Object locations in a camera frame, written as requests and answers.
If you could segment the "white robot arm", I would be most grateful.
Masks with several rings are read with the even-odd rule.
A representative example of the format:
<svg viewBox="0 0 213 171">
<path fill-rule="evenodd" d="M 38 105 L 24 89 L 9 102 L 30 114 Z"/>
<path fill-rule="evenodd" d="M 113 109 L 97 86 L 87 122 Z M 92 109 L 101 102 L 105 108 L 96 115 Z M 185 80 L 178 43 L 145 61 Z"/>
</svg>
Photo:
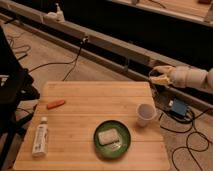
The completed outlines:
<svg viewBox="0 0 213 171">
<path fill-rule="evenodd" d="M 150 81 L 158 85 L 173 85 L 178 88 L 194 88 L 213 92 L 213 68 L 209 71 L 189 66 L 156 66 L 159 76 L 150 76 Z"/>
</svg>

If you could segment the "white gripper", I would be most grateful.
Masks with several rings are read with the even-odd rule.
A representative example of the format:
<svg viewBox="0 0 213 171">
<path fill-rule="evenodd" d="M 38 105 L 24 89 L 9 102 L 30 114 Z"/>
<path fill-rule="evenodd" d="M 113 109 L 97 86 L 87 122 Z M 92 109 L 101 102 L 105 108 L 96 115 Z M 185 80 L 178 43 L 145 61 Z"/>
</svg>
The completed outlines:
<svg viewBox="0 0 213 171">
<path fill-rule="evenodd" d="M 153 84 L 169 85 L 171 81 L 171 83 L 175 87 L 179 87 L 179 88 L 190 87 L 192 85 L 191 74 L 193 72 L 193 69 L 190 67 L 178 66 L 174 68 L 173 66 L 163 65 L 163 66 L 154 67 L 154 70 L 162 74 L 168 74 L 170 72 L 171 73 L 169 75 L 170 80 L 166 76 L 151 77 L 150 81 Z"/>
</svg>

